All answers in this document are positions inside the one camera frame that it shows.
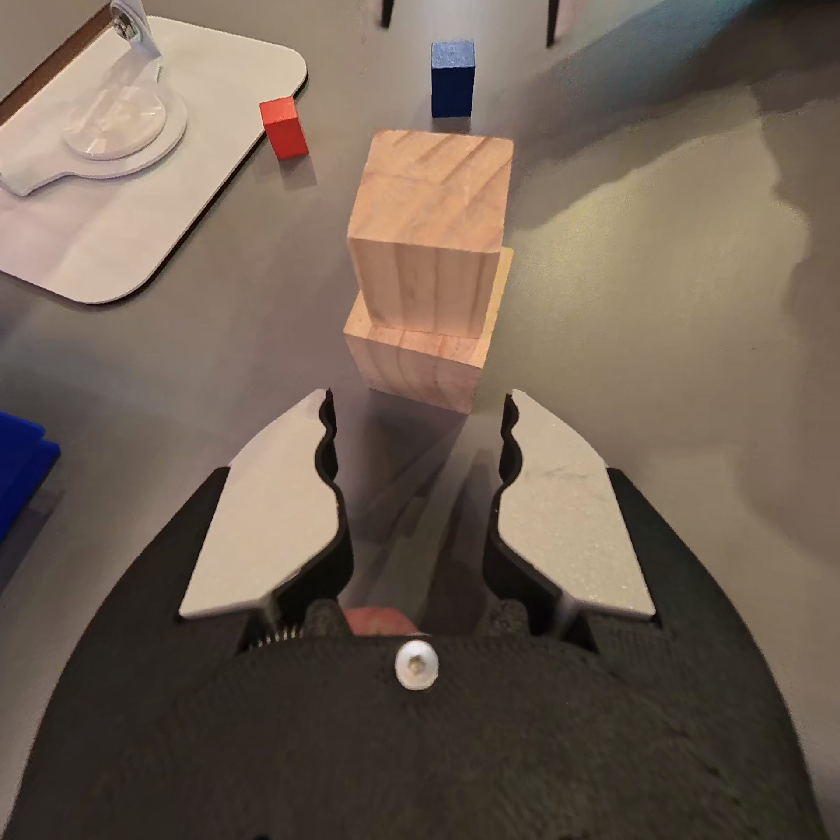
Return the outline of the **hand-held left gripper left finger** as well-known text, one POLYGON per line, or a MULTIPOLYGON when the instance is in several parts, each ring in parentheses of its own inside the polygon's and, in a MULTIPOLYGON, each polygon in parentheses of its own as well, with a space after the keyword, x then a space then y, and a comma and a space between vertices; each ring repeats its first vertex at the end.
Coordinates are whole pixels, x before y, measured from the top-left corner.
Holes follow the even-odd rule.
POLYGON ((330 390, 304 397, 230 462, 179 615, 250 612, 274 632, 302 627, 309 606, 336 599, 354 558, 335 479, 330 390))

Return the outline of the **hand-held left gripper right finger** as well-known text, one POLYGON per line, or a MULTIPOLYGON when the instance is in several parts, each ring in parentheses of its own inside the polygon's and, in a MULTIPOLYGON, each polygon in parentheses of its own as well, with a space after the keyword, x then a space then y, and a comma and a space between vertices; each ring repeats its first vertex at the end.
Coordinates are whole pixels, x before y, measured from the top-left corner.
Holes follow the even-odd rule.
POLYGON ((532 636, 566 635, 581 616, 651 624, 656 616, 604 458, 525 391, 502 410, 500 487, 482 573, 519 604, 532 636))

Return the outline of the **small blue wooden cube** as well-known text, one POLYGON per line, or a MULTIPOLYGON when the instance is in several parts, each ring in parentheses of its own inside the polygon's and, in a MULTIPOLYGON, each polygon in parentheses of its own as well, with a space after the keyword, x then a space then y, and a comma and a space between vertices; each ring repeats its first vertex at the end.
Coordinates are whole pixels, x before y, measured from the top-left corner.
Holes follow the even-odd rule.
POLYGON ((472 39, 433 42, 430 51, 432 118, 470 118, 476 77, 475 42, 472 39))

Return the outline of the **small red wooden cube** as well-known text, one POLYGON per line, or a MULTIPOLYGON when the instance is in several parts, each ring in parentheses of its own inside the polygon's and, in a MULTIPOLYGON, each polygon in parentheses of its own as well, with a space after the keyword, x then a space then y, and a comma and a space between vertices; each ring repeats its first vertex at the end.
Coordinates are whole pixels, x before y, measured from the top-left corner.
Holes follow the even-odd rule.
POLYGON ((259 104, 259 113, 266 137, 279 161, 309 154, 293 96, 262 101, 259 104))

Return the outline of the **large plain wooden cube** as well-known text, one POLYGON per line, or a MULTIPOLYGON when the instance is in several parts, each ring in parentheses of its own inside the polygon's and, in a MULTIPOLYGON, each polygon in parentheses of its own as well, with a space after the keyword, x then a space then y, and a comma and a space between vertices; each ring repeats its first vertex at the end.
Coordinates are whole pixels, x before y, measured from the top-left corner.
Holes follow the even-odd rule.
POLYGON ((480 336, 501 257, 514 143, 378 130, 348 243, 377 327, 480 336))
POLYGON ((512 248, 501 248, 484 326, 476 339, 377 327, 359 291, 343 334, 367 387, 470 415, 513 256, 512 248))

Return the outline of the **blue plastic bin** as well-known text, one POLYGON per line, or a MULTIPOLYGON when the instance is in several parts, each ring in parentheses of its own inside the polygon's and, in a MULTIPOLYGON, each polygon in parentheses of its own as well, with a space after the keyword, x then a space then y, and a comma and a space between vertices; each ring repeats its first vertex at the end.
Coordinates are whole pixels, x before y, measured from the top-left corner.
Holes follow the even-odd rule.
POLYGON ((1 540, 60 457, 42 426, 1 412, 1 540))

